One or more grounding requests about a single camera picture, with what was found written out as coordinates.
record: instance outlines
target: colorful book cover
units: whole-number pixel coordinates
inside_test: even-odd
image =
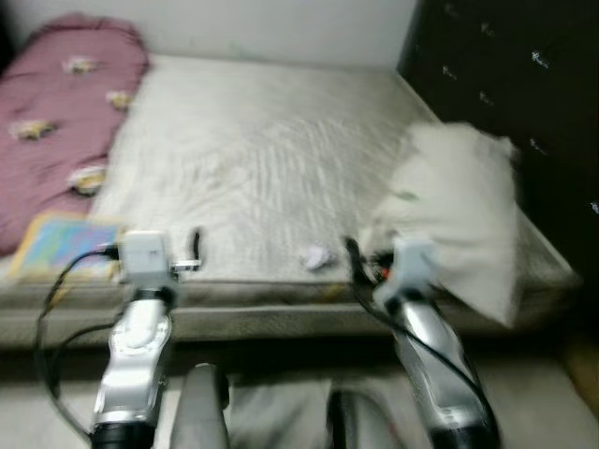
[[[12,260],[10,275],[20,279],[54,278],[78,255],[115,242],[122,230],[121,224],[83,215],[38,215]],[[116,264],[106,257],[89,257],[80,261],[69,277],[107,279]]]

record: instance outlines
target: white wall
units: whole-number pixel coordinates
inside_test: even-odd
[[[70,11],[133,21],[150,51],[393,67],[416,0],[0,0],[14,40]]]

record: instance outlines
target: white mattress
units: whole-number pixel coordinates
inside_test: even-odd
[[[390,73],[155,56],[93,214],[204,229],[200,279],[344,282],[341,245],[385,191],[402,130],[431,114]],[[339,263],[299,262],[320,243]]]
[[[203,228],[206,264],[183,278],[175,311],[184,340],[297,337],[384,331],[355,304],[341,237],[356,236],[397,162],[402,131],[437,120],[392,73],[322,70],[155,55],[110,153],[92,214],[170,234],[188,258]],[[546,319],[576,283],[567,263],[525,219],[518,322]],[[313,273],[301,249],[339,257]],[[28,344],[47,282],[14,284],[0,260],[0,345]],[[60,340],[104,321],[122,290],[73,284],[53,315]],[[494,325],[440,297],[460,330]]]

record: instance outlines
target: headboard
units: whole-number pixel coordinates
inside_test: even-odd
[[[520,205],[596,287],[597,1],[422,0],[399,72],[445,122],[510,136]]]
[[[8,63],[13,57],[12,44],[8,40],[6,25],[7,17],[0,6],[0,74],[8,66]]]

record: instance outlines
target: black cable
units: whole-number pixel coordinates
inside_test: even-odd
[[[106,323],[104,325],[85,327],[84,329],[78,330],[77,332],[71,334],[66,340],[63,340],[54,350],[54,354],[52,356],[50,366],[48,368],[48,374],[51,379],[51,389],[57,398],[60,398],[60,362],[68,344],[80,337],[83,337],[84,335],[91,334],[92,332],[108,330],[113,327],[114,323]]]
[[[48,369],[48,363],[46,357],[44,355],[43,347],[44,347],[44,335],[46,333],[46,321],[45,318],[48,316],[50,311],[52,310],[53,305],[51,304],[54,296],[60,289],[61,285],[65,281],[65,277],[68,272],[73,269],[81,260],[92,257],[95,255],[103,255],[108,257],[114,257],[116,253],[116,247],[109,246],[104,249],[89,251],[87,253],[83,253],[75,257],[63,271],[60,273],[54,285],[52,286],[50,292],[44,299],[44,308],[41,314],[37,317],[37,325],[36,325],[36,338],[34,341],[34,360],[36,362],[36,371],[37,376],[41,380],[44,388],[48,392],[51,398],[52,405],[56,408],[57,412],[63,416],[66,423],[88,444],[91,444],[91,435],[85,430],[85,428],[75,419],[75,417],[71,414],[71,412],[66,408],[66,406],[60,401],[59,397],[54,393],[54,389],[51,385],[51,376]]]
[[[497,439],[497,442],[499,443],[501,440],[499,425],[497,424],[495,413],[493,413],[493,409],[491,408],[489,401],[485,397],[485,393],[483,392],[482,388],[475,382],[473,382],[472,379],[470,379],[470,377],[468,377],[467,374],[465,374],[458,366],[456,366],[455,363],[453,363],[439,351],[430,347],[427,343],[425,343],[419,337],[410,332],[410,330],[408,330],[405,326],[397,324],[387,314],[375,309],[366,299],[362,297],[362,295],[358,292],[357,287],[353,283],[352,292],[354,294],[354,297],[356,298],[356,301],[369,315],[371,315],[373,318],[380,321],[384,325],[390,327],[395,332],[399,332],[400,334],[403,334],[409,339],[415,341],[418,344],[418,346],[424,348],[426,351],[428,351],[434,357],[436,357],[437,360],[439,360],[446,367],[448,367],[450,371],[452,371],[456,376],[458,376],[458,378],[460,378],[472,390],[472,392],[476,395],[476,398],[480,401],[485,413],[487,414],[487,417],[489,418],[489,426],[493,434],[493,437]]]

